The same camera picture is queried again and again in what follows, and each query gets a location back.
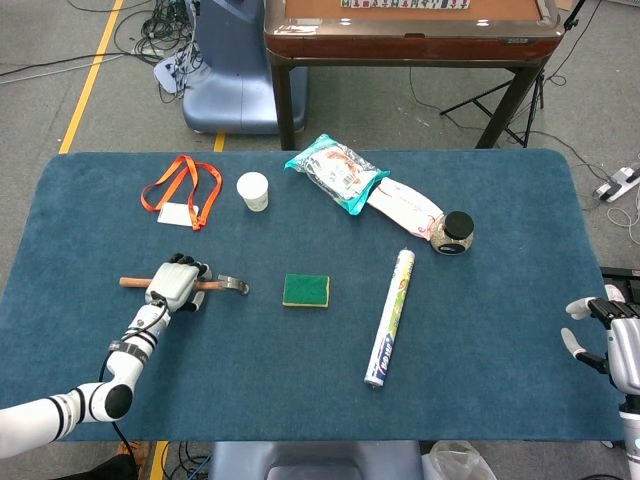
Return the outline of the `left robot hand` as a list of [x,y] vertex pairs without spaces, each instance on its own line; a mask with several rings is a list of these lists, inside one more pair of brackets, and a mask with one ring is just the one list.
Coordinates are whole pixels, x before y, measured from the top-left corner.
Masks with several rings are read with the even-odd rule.
[[210,281],[211,269],[208,264],[196,261],[182,253],[174,254],[164,262],[151,279],[145,291],[147,304],[163,303],[170,312],[197,311],[205,297],[203,291],[196,291],[197,282]]

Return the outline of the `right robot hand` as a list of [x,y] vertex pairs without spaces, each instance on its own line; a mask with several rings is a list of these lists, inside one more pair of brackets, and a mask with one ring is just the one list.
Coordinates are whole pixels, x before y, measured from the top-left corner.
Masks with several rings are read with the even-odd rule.
[[599,357],[579,344],[569,328],[561,329],[571,356],[607,374],[612,385],[625,395],[639,395],[639,306],[618,300],[584,297],[569,303],[565,311],[574,320],[591,316],[605,330],[607,356]]

